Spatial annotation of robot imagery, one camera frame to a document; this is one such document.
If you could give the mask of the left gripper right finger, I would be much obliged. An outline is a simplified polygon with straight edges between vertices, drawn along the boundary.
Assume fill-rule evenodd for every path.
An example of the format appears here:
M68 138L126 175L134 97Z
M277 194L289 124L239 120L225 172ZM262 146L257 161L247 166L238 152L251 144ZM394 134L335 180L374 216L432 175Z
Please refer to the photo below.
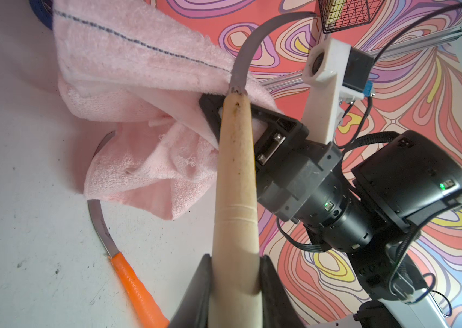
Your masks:
M268 256L260 259L260 289L264 328L304 327Z

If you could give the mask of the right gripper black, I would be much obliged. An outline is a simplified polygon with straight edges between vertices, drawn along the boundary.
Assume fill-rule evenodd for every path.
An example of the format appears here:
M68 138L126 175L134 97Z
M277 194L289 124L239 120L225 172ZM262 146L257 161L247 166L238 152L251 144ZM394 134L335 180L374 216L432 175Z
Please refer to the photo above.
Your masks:
M220 144L225 96L203 94L199 105ZM371 216L350 190L342 173L340 149L330 142L307 140L308 130L282 113L251 106L256 156L258 202L276 216L276 224L301 223L310 238L298 242L308 252L335 249L354 252L373 236Z

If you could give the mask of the blue stapler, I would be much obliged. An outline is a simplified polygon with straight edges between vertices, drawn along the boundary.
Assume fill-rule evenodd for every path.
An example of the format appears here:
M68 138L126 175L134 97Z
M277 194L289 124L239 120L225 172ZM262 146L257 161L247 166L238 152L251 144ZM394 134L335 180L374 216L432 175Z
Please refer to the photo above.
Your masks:
M53 1L30 0L31 10L40 22L49 30L53 29Z

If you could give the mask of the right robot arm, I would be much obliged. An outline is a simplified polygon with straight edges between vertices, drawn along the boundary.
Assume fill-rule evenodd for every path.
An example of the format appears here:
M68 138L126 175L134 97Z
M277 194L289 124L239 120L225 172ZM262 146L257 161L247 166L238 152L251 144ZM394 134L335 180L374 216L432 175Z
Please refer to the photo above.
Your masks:
M302 224L313 255L345 253L370 296L335 327L444 327L425 275L408 256L437 215L462 207L462 168L415 131L310 141L300 121L253 106L266 125L254 146L258 202L278 224Z

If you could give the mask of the wooden handle sickle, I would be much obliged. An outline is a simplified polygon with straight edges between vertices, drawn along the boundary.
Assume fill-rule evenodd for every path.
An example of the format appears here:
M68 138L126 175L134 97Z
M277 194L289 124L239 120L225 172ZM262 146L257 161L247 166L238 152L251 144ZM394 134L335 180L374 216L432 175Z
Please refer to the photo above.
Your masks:
M314 12L276 16L247 38L232 67L219 138L208 327L262 327L262 291L251 103L251 61L262 41Z

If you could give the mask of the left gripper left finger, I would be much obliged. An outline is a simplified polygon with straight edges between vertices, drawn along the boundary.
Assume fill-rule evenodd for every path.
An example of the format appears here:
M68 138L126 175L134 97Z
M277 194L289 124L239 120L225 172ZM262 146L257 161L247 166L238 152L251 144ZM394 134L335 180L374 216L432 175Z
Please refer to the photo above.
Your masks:
M212 280L211 256L205 254L199 262L176 313L170 320L169 328L207 327Z

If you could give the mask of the pink terry rag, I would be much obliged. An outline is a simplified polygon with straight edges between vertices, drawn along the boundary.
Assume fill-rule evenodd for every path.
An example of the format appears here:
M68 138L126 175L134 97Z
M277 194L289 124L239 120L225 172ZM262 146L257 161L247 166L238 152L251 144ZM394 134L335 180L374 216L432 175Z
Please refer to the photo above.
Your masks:
M70 112L116 124L87 171L86 198L182 216L217 177L199 100L227 92L234 57L143 1L55 1L53 32Z

